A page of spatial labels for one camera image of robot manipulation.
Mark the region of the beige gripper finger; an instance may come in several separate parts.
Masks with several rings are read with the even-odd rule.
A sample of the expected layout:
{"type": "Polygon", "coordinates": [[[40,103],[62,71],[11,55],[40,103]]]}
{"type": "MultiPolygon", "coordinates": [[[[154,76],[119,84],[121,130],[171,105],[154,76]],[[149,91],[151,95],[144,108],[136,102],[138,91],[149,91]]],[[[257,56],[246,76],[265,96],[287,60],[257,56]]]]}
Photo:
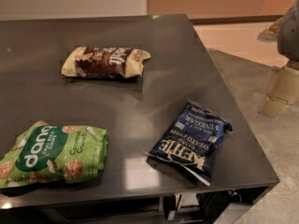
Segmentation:
{"type": "Polygon", "coordinates": [[[268,93],[262,113],[267,117],[278,117],[299,98],[299,71],[289,66],[281,68],[268,93]]]}
{"type": "Polygon", "coordinates": [[[289,66],[292,69],[299,69],[299,61],[288,60],[288,62],[286,63],[286,65],[289,66]]]}

